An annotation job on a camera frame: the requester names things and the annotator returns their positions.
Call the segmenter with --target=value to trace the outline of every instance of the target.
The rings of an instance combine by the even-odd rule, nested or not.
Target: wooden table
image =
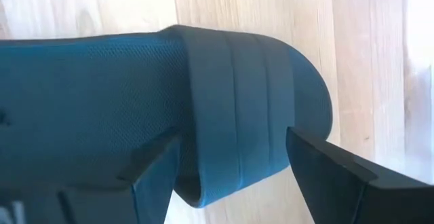
[[[293,45],[331,92],[330,142],[433,182],[434,0],[0,0],[0,39],[149,32],[176,23]],[[166,221],[312,222],[290,168],[200,210],[174,195]]]

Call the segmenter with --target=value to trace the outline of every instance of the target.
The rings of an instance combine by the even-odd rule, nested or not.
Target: teal slide sandal
[[[10,219],[163,223],[173,189],[203,207],[287,167],[288,126],[326,139],[330,95],[300,52],[270,37],[172,26],[0,41]]]

